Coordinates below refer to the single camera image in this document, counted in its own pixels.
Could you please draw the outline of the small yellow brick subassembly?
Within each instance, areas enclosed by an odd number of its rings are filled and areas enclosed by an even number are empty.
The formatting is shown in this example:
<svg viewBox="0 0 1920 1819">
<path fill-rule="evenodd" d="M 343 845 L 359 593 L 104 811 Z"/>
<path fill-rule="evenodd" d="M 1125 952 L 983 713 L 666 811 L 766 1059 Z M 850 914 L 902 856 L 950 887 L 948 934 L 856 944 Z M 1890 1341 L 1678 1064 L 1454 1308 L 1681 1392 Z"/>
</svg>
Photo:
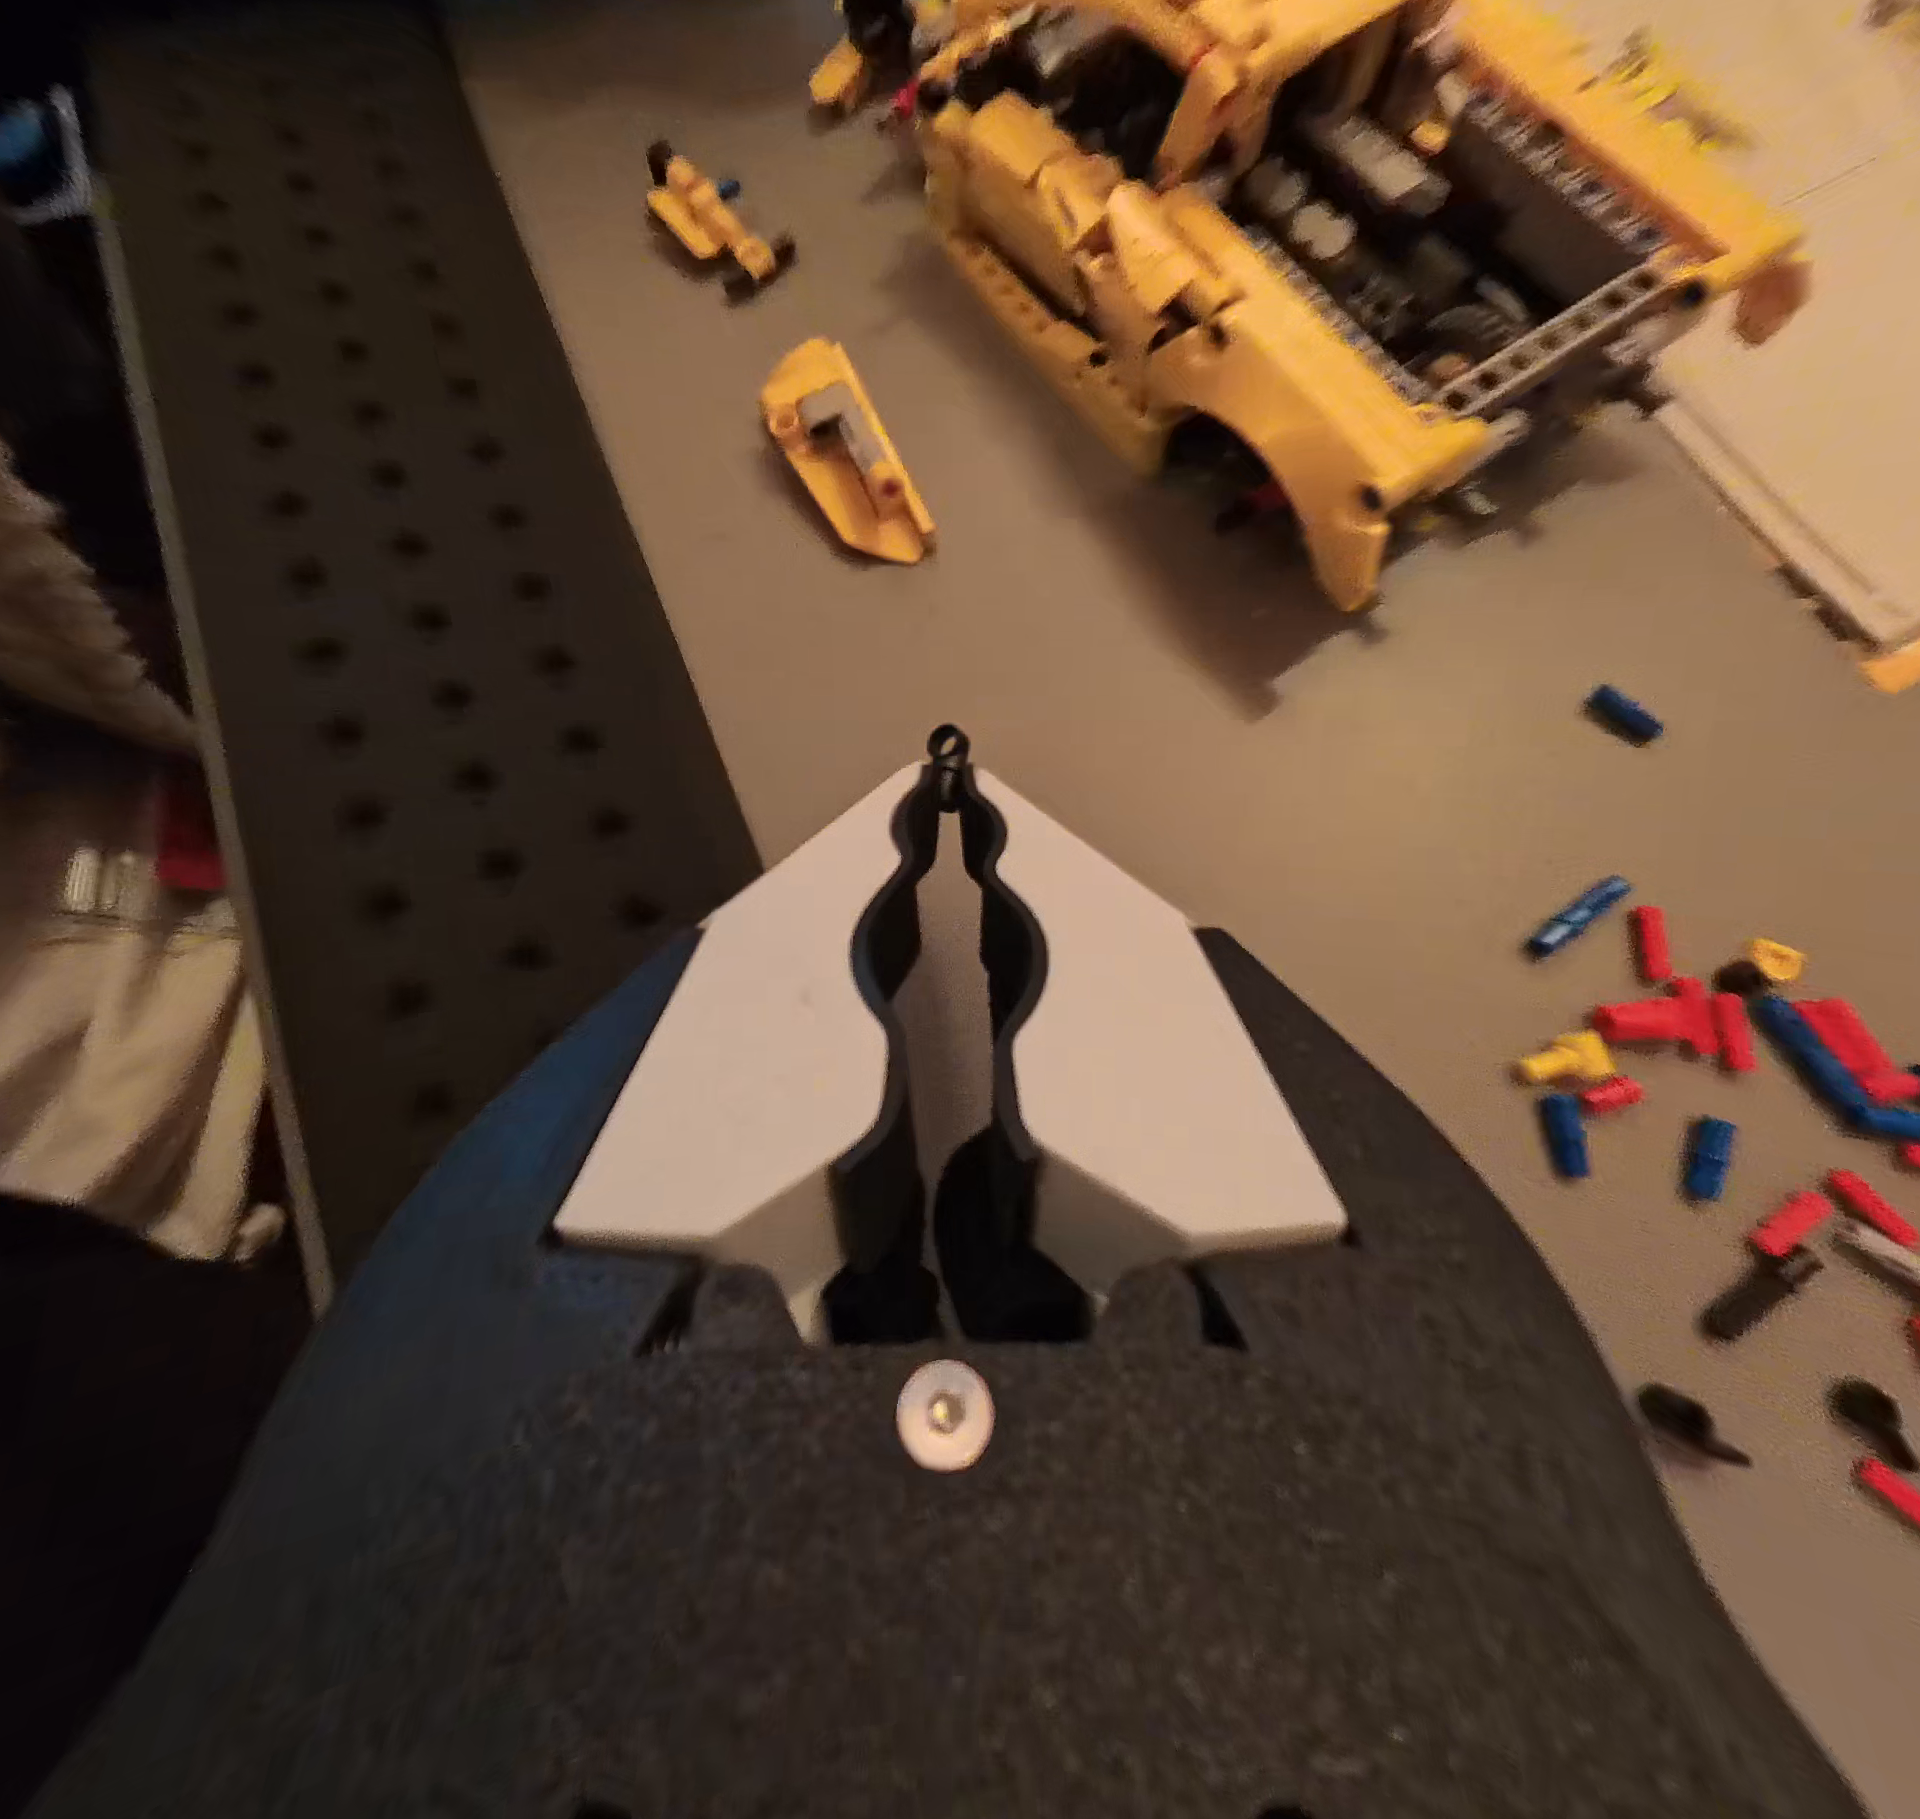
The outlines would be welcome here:
<svg viewBox="0 0 1920 1819">
<path fill-rule="evenodd" d="M 771 366 L 755 404 L 775 449 L 846 552 L 891 564 L 933 552 L 936 522 L 846 345 L 802 339 Z"/>
</svg>

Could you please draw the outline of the grey desk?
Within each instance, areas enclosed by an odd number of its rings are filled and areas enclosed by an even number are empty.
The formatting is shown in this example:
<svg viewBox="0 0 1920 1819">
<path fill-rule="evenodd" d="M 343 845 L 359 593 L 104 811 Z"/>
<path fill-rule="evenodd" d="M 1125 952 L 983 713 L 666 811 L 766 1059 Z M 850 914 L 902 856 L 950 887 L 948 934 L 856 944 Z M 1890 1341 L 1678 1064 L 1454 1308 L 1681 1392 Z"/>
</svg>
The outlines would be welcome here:
<svg viewBox="0 0 1920 1819">
<path fill-rule="evenodd" d="M 980 764 L 1228 929 L 1379 1067 L 1549 1257 L 1633 1392 L 1694 1392 L 1753 1468 L 1665 1461 L 1699 1567 L 1873 1815 L 1915 1815 L 1915 1535 L 1851 1485 L 1826 1412 L 1867 1377 L 1915 1420 L 1904 1298 L 1851 1254 L 1736 1347 L 1698 1311 L 1743 1227 L 1851 1166 L 1780 1064 L 1658 1053 L 1646 1103 L 1558 1186 L 1520 1053 L 1636 992 L 1620 917 L 1527 965 L 1522 934 L 1620 872 L 1681 971 L 1753 937 L 1809 956 L 1915 1059 L 1915 706 L 1873 694 L 1658 423 L 1602 414 L 1435 526 L 1340 624 L 1301 561 L 1126 476 L 1031 375 L 927 234 L 869 123 L 810 131 L 823 0 L 445 0 L 468 108 L 679 638 L 762 862 L 953 722 Z M 796 263 L 730 303 L 649 221 L 671 141 Z M 936 544 L 846 552 L 760 390 L 846 345 Z M 1582 698 L 1616 684 L 1651 748 Z M 1736 1121 L 1718 1206 L 1676 1195 L 1681 1128 Z"/>
</svg>

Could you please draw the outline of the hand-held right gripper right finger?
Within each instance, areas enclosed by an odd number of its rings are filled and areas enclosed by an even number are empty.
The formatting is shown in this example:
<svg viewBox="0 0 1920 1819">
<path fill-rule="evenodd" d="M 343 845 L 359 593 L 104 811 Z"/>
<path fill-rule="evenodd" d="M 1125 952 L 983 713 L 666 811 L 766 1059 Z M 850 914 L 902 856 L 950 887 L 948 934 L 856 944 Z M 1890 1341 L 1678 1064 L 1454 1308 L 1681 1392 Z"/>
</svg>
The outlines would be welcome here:
<svg viewBox="0 0 1920 1819">
<path fill-rule="evenodd" d="M 957 1320 L 1090 1321 L 1151 1263 L 1349 1227 L 1198 929 L 993 773 L 960 771 L 989 1113 L 957 1162 Z"/>
</svg>

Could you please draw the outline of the person's legs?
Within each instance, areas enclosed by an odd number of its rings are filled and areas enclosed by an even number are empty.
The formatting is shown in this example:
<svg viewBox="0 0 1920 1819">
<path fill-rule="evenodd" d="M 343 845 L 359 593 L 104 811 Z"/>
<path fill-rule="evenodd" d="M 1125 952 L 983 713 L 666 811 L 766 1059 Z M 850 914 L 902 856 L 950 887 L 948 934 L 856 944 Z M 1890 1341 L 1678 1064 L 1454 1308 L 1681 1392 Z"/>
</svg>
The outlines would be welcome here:
<svg viewBox="0 0 1920 1819">
<path fill-rule="evenodd" d="M 3 1201 L 3 1815 L 128 1675 L 306 1332 L 300 1257 Z"/>
</svg>

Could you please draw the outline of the yellow brick car model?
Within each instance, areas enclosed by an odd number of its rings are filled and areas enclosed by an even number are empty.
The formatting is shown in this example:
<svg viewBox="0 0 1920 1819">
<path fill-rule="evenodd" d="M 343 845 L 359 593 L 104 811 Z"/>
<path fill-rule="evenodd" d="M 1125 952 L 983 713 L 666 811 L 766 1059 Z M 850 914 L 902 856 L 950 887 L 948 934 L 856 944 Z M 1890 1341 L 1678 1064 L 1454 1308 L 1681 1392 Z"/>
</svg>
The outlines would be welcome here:
<svg viewBox="0 0 1920 1819">
<path fill-rule="evenodd" d="M 821 113 L 897 91 L 936 246 L 1143 476 L 1276 508 L 1340 614 L 1400 513 L 1660 411 L 1718 303 L 1809 303 L 1797 225 L 1527 0 L 834 0 Z"/>
</svg>

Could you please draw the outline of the pile of coloured brick pins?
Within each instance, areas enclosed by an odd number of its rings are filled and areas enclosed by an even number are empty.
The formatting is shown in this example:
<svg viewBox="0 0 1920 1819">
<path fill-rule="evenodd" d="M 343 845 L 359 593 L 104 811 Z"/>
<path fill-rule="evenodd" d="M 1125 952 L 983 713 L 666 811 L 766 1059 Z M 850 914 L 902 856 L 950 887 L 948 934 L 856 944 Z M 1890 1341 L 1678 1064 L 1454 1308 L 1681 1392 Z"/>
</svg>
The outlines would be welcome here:
<svg viewBox="0 0 1920 1819">
<path fill-rule="evenodd" d="M 1582 711 L 1598 732 L 1636 748 L 1651 748 L 1665 734 L 1658 713 L 1605 682 L 1582 698 Z M 1756 1041 L 1774 1053 L 1835 1128 L 1886 1144 L 1915 1176 L 1915 1064 L 1893 1064 L 1851 1001 L 1787 997 L 1805 976 L 1797 946 L 1753 937 L 1710 985 L 1678 971 L 1668 914 L 1651 902 L 1629 904 L 1633 895 L 1624 875 L 1602 875 L 1543 917 L 1520 946 L 1527 962 L 1549 962 L 1596 923 L 1624 910 L 1629 959 L 1646 988 L 1644 997 L 1591 1006 L 1586 1025 L 1513 1064 L 1518 1083 L 1538 1091 L 1538 1136 L 1558 1180 L 1591 1178 L 1591 1121 L 1646 1099 L 1620 1054 L 1672 1049 L 1736 1081 L 1756 1069 Z M 1686 1206 L 1718 1206 L 1731 1156 L 1736 1121 L 1694 1117 L 1678 1143 L 1676 1195 Z M 1904 1292 L 1915 1360 L 1915 1203 L 1893 1206 L 1880 1186 L 1851 1166 L 1835 1166 L 1812 1189 L 1787 1191 L 1743 1232 L 1741 1274 L 1698 1316 L 1698 1332 L 1714 1347 L 1756 1332 L 1821 1274 L 1821 1239 Z M 1698 1461 L 1753 1467 L 1707 1406 L 1678 1387 L 1644 1384 L 1636 1412 L 1654 1436 Z M 1904 1422 L 1901 1400 L 1867 1377 L 1842 1377 L 1826 1387 L 1826 1412 L 1867 1448 L 1851 1467 L 1851 1485 L 1915 1535 L 1915 1422 Z"/>
</svg>

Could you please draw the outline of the building instruction booklet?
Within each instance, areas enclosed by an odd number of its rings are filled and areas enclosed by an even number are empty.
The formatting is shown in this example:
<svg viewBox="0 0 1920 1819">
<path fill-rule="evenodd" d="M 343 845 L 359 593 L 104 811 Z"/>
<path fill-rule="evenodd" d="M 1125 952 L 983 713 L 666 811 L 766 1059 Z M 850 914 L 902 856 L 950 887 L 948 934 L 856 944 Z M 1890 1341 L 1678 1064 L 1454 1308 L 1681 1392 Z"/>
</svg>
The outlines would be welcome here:
<svg viewBox="0 0 1920 1819">
<path fill-rule="evenodd" d="M 1668 436 L 1883 690 L 1915 684 L 1915 0 L 1530 0 L 1805 226 L 1767 349 L 1668 359 Z"/>
</svg>

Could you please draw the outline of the red printed label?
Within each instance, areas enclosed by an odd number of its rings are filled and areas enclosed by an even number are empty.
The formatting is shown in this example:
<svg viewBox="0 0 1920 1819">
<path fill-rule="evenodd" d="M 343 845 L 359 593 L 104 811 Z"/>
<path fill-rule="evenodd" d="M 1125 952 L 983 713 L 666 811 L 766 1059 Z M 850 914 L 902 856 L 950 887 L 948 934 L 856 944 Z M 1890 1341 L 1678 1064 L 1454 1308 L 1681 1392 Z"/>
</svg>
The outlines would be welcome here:
<svg viewBox="0 0 1920 1819">
<path fill-rule="evenodd" d="M 156 793 L 156 883 L 170 895 L 228 895 L 228 863 L 203 769 L 170 769 Z"/>
</svg>

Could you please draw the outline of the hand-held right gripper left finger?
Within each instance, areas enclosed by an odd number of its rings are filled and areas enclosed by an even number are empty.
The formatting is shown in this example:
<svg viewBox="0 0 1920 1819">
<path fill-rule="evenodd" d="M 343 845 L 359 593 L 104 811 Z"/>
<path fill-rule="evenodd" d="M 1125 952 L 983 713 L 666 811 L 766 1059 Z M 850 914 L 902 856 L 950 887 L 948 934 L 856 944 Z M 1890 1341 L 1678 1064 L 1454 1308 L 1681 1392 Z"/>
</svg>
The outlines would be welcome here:
<svg viewBox="0 0 1920 1819">
<path fill-rule="evenodd" d="M 940 1321 L 902 992 L 940 773 L 903 769 L 720 904 L 550 1232 L 762 1272 L 802 1341 Z"/>
</svg>

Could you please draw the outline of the yellow brick link arm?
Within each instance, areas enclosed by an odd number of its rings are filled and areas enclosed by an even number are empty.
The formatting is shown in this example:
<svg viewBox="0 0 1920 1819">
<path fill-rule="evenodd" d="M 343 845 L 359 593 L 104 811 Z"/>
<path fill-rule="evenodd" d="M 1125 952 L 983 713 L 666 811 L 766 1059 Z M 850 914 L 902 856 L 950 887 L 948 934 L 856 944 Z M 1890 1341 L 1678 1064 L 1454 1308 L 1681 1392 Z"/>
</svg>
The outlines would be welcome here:
<svg viewBox="0 0 1920 1819">
<path fill-rule="evenodd" d="M 645 149 L 649 221 L 730 298 L 754 298 L 796 263 L 792 234 L 762 234 L 737 211 L 737 184 L 718 180 L 671 141 Z"/>
</svg>

